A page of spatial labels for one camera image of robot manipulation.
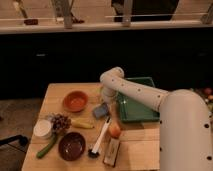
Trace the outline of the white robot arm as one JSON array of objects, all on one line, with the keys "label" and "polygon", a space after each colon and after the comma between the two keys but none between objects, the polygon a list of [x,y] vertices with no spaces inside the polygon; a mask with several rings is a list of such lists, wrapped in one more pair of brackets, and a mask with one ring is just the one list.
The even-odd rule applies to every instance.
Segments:
[{"label": "white robot arm", "polygon": [[160,113],[160,171],[213,171],[210,111],[201,96],[127,81],[120,67],[102,73],[100,82],[104,101],[120,92]]}]

